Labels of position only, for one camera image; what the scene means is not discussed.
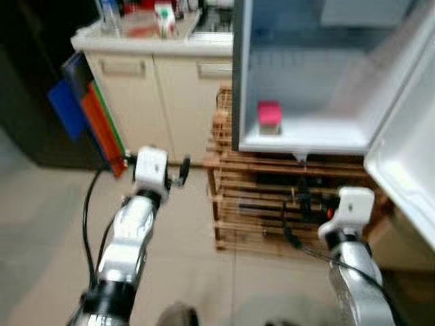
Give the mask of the pink lidded clear container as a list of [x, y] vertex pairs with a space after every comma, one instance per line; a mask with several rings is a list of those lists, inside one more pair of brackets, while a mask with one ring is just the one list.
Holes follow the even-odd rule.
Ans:
[[270, 136], [281, 134], [282, 113], [279, 101], [259, 101], [257, 110], [259, 133]]

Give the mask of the grey mini fridge body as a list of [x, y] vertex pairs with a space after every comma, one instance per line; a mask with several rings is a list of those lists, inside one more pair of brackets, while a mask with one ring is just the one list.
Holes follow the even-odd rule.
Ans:
[[[434, 0], [235, 0], [232, 146], [364, 156], [410, 71]], [[260, 134], [279, 101], [281, 134]]]

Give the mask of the mini fridge door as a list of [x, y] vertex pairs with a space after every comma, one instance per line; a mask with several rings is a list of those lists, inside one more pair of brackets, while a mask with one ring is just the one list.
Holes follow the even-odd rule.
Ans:
[[435, 248], [435, 36], [413, 46], [410, 71], [366, 154], [364, 168]]

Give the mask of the tall black fridge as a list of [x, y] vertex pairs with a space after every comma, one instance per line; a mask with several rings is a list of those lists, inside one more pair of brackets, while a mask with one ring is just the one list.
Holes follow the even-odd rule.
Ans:
[[91, 133], [72, 139], [49, 100], [74, 54], [72, 35], [97, 18], [95, 0], [0, 0], [0, 130], [38, 166], [102, 164]]

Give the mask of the wooden lattice rack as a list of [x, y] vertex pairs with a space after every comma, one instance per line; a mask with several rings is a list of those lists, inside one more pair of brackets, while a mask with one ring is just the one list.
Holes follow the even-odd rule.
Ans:
[[372, 189], [372, 220], [364, 228], [363, 237], [372, 235], [394, 216], [394, 204], [364, 170], [360, 156], [310, 156], [301, 162], [290, 154], [234, 149], [232, 105], [232, 90], [227, 85], [220, 87], [203, 162], [218, 251], [291, 257], [295, 252], [285, 239], [285, 230], [291, 230], [305, 247], [325, 253], [326, 245], [317, 235], [319, 225], [301, 220], [296, 201], [298, 178], [307, 178], [313, 198], [338, 196], [342, 186]]

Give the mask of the cream counter cabinet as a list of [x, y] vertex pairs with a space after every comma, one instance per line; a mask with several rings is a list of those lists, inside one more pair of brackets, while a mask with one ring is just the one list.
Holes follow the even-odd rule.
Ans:
[[[166, 150], [174, 164], [190, 156], [202, 164], [207, 156], [215, 96], [231, 79], [201, 79], [197, 62], [231, 63], [229, 32], [195, 32], [171, 39], [106, 35], [99, 26], [81, 28], [71, 44], [83, 52], [124, 145], [137, 150], [153, 145]], [[145, 75], [105, 75], [100, 59], [143, 61]]]

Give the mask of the orange cutting board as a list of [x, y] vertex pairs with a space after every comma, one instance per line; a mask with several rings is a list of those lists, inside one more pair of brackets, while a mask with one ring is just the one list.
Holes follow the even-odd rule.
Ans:
[[91, 132], [96, 137], [97, 145], [103, 153], [106, 165], [113, 177], [120, 178], [126, 171], [124, 156], [120, 153], [111, 131], [103, 120], [103, 114], [90, 88], [80, 103]]

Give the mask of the green cutting board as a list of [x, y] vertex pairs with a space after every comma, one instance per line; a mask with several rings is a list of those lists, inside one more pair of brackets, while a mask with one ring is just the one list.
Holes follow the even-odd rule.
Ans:
[[100, 111], [103, 114], [103, 120], [105, 120], [105, 123], [109, 130], [112, 133], [112, 136], [114, 137], [115, 143], [118, 146], [119, 152], [122, 154], [122, 156], [126, 156], [128, 154], [128, 150], [126, 149], [124, 145], [124, 141], [122, 140], [121, 134], [117, 128], [117, 124], [115, 124], [111, 109], [109, 109], [108, 105], [106, 105], [105, 97], [103, 96], [101, 90], [99, 89], [99, 83], [95, 79], [91, 80], [89, 83], [90, 92], [93, 93], [97, 105], [100, 108]]

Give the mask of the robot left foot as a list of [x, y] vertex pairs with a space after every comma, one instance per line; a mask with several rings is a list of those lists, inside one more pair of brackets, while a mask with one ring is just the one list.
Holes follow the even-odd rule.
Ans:
[[177, 302], [161, 312], [154, 326], [200, 326], [198, 311], [193, 306]]

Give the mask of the dark grey cutting board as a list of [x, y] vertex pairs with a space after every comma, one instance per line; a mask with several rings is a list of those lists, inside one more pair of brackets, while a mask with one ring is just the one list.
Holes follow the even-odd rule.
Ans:
[[61, 65], [61, 71], [75, 97], [82, 98], [88, 93], [89, 85], [94, 77], [83, 52], [71, 55]]

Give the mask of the clear plastic food container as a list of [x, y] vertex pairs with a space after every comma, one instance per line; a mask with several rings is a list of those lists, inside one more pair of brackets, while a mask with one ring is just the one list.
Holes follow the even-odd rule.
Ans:
[[122, 34], [130, 38], [153, 38], [158, 34], [153, 11], [137, 10], [122, 17]]

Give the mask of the carton with green cap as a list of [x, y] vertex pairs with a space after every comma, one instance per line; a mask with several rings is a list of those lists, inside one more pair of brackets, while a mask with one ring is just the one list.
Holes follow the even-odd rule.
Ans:
[[173, 3], [155, 2], [156, 27], [162, 39], [171, 39], [176, 35], [176, 16]]

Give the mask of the clear water bottle blue cap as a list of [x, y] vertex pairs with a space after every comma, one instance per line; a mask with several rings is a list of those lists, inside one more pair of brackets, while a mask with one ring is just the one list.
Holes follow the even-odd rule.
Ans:
[[118, 0], [99, 0], [101, 28], [104, 34], [122, 36], [122, 17]]

